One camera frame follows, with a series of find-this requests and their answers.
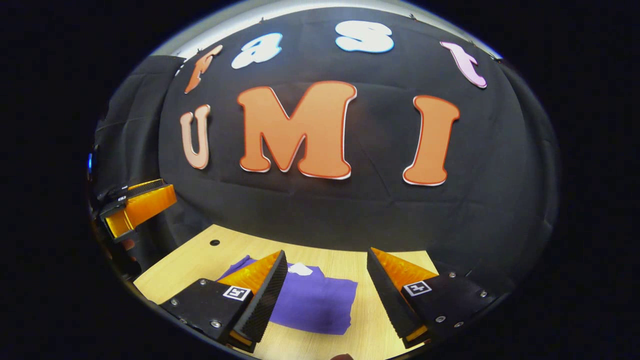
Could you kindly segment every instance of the textured gripper pad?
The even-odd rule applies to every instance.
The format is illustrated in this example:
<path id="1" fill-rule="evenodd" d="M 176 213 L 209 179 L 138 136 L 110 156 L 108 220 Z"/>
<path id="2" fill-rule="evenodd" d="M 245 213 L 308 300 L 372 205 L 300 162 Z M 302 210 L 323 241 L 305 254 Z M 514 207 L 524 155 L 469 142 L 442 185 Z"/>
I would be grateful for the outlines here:
<path id="1" fill-rule="evenodd" d="M 144 184 L 141 186 L 138 186 L 137 188 L 133 188 L 131 190 L 127 190 L 127 192 L 125 193 L 125 195 L 127 196 L 127 198 L 131 198 L 131 197 L 135 197 L 138 195 L 141 195 L 143 193 L 146 192 L 150 192 L 153 190 L 157 190 L 163 186 L 166 186 L 167 184 L 164 182 L 163 179 L 158 179 L 158 180 L 154 180 L 149 182 L 148 184 Z"/>
<path id="2" fill-rule="evenodd" d="M 281 250 L 262 286 L 234 326 L 238 334 L 253 342 L 262 339 L 286 276 L 287 257 Z"/>
<path id="3" fill-rule="evenodd" d="M 398 292 L 371 249 L 367 251 L 367 271 L 398 337 L 409 336 L 422 326 L 420 318 Z"/>

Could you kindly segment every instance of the letter m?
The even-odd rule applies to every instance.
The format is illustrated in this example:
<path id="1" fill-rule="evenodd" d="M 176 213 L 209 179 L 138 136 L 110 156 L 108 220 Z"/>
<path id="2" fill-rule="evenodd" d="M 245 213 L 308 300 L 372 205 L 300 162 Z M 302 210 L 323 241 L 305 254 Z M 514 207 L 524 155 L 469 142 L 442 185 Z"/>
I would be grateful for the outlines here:
<path id="1" fill-rule="evenodd" d="M 340 81 L 321 81 L 307 89 L 293 115 L 282 108 L 273 89 L 251 88 L 238 96 L 244 108 L 244 157 L 242 169 L 267 172 L 271 162 L 262 153 L 262 139 L 282 172 L 291 168 L 298 148 L 305 155 L 298 170 L 310 177 L 346 179 L 351 166 L 344 161 L 344 121 L 356 88 Z"/>

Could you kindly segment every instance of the black fabric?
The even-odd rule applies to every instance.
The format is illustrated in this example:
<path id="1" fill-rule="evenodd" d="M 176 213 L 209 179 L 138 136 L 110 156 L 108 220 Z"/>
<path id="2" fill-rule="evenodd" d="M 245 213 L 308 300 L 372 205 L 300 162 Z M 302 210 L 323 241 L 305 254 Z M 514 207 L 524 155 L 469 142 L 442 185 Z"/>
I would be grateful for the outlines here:
<path id="1" fill-rule="evenodd" d="M 183 58 L 149 56 L 120 85 L 98 122 L 93 191 L 105 193 L 118 184 L 140 184 L 159 178 L 158 126 L 164 95 Z"/>
<path id="2" fill-rule="evenodd" d="M 346 52 L 335 45 L 344 20 L 380 22 L 395 46 L 382 54 Z M 247 42 L 283 34 L 282 51 L 241 69 L 230 64 Z M 488 82 L 471 84 L 439 41 L 454 42 L 477 61 Z M 427 250 L 432 258 L 471 270 L 491 263 L 519 278 L 533 264 L 554 220 L 557 152 L 548 118 L 527 85 L 472 44 L 399 15 L 325 8 L 284 15 L 239 31 L 222 44 L 202 81 L 184 89 L 199 56 L 186 62 L 167 92 L 159 130 L 161 176 L 173 184 L 179 206 L 165 211 L 178 243 L 218 224 L 273 240 L 339 250 Z M 244 154 L 240 92 L 270 86 L 291 114 L 316 81 L 356 86 L 346 115 L 349 179 L 309 178 L 295 166 L 264 174 L 239 166 Z M 440 186 L 403 181 L 417 146 L 416 95 L 455 104 Z M 182 150 L 179 117 L 209 104 L 210 160 L 198 170 Z M 294 163 L 303 156 L 303 147 Z M 272 160 L 271 154 L 265 155 Z"/>

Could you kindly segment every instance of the white letter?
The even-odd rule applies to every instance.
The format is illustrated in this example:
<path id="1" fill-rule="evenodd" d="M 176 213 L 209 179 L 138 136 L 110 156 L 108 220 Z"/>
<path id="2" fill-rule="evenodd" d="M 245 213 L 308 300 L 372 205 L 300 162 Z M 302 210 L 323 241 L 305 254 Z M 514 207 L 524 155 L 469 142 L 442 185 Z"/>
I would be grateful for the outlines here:
<path id="1" fill-rule="evenodd" d="M 340 35 L 336 45 L 345 51 L 364 51 L 366 53 L 384 53 L 393 49 L 394 41 L 388 36 L 391 29 L 377 22 L 350 20 L 335 26 Z"/>
<path id="2" fill-rule="evenodd" d="M 278 46 L 281 33 L 271 33 L 253 39 L 242 46 L 242 52 L 231 63 L 234 69 L 243 68 L 253 62 L 261 63 L 276 56 L 282 48 Z"/>

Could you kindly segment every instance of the pink letter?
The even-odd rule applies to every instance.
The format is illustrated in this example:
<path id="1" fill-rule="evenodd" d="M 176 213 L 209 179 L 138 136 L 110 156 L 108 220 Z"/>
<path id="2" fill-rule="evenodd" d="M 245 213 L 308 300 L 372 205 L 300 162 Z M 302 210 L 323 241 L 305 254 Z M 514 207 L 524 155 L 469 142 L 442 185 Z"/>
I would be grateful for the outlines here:
<path id="1" fill-rule="evenodd" d="M 458 69 L 462 71 L 462 74 L 467 78 L 467 80 L 471 81 L 473 85 L 479 88 L 486 88 L 486 80 L 476 73 L 476 70 L 472 65 L 472 63 L 478 65 L 478 62 L 473 56 L 465 53 L 465 50 L 460 47 L 460 45 L 444 41 L 441 41 L 440 45 L 451 51 L 451 54 L 458 65 Z"/>
<path id="2" fill-rule="evenodd" d="M 196 153 L 191 143 L 191 122 L 193 113 L 184 113 L 180 117 L 180 128 L 182 129 L 182 148 L 187 161 L 192 167 L 200 170 L 207 167 L 209 163 L 209 138 L 207 137 L 207 116 L 211 112 L 209 105 L 202 105 L 196 109 L 196 121 L 198 122 L 198 145 L 200 149 Z"/>

